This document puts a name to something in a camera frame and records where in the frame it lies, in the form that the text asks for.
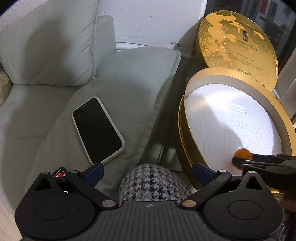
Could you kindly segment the houndstooth trouser knee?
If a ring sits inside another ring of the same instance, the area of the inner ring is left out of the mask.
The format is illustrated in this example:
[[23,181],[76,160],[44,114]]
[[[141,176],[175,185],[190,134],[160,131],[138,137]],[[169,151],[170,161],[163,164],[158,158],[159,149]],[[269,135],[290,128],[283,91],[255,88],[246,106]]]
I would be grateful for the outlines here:
[[142,164],[122,180],[118,202],[175,201],[180,203],[192,195],[187,185],[169,169],[155,164]]

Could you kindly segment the white-cased smartphone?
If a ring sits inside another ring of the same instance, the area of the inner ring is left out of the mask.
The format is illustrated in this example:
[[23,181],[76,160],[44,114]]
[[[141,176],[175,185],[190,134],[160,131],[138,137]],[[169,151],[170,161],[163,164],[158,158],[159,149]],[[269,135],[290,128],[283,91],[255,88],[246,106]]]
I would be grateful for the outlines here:
[[89,162],[106,164],[125,149],[125,140],[98,97],[74,109],[72,120]]

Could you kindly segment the gold round box base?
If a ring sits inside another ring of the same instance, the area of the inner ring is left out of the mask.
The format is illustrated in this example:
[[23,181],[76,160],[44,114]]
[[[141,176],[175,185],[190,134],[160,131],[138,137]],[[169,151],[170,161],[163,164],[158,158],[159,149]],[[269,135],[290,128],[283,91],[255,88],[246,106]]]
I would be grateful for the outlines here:
[[279,100],[263,84],[232,69],[205,68],[186,85],[178,110],[177,155],[191,184],[194,163],[240,171],[231,160],[245,148],[254,154],[295,155],[295,130]]

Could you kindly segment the small orange mandarin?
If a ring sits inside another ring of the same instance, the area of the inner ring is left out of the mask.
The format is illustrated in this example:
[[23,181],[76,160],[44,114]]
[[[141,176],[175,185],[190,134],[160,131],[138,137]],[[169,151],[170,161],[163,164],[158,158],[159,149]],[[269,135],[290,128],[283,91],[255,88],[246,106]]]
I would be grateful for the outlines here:
[[234,158],[241,158],[245,160],[253,160],[253,154],[248,149],[241,148],[234,153]]

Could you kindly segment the gold round box lid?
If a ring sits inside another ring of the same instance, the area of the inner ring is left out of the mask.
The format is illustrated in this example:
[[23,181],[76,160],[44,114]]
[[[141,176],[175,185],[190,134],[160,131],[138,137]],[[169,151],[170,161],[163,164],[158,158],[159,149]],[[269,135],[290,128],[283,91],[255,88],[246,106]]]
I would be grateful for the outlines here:
[[196,51],[208,67],[237,70],[274,90],[278,80],[278,59],[271,41],[248,17],[219,10],[199,24]]

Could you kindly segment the grey back cushion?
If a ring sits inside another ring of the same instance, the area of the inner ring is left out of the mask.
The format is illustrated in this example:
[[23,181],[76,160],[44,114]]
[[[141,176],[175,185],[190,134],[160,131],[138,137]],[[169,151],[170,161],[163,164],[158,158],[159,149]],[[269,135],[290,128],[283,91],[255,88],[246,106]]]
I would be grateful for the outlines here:
[[1,64],[13,84],[86,85],[95,75],[99,1],[46,1],[1,32]]

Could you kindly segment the grey seat cushion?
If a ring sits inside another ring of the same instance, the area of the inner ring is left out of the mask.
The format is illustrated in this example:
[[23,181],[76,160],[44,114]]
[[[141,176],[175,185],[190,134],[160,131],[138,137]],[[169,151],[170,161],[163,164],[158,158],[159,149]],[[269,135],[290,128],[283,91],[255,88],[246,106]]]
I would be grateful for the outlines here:
[[98,97],[125,140],[125,149],[104,166],[97,190],[117,197],[125,175],[136,167],[154,133],[171,90],[181,53],[161,47],[139,47],[118,52],[99,68],[98,77],[77,90],[41,143],[29,171],[28,190],[43,171],[63,166],[83,171],[90,162],[74,128],[72,113]]

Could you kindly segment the beige crumpled cloth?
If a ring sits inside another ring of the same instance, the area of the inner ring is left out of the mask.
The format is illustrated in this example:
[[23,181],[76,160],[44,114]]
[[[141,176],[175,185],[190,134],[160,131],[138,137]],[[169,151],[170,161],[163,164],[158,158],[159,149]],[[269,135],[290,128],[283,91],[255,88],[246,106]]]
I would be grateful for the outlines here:
[[7,99],[12,88],[12,83],[4,71],[0,73],[0,105]]

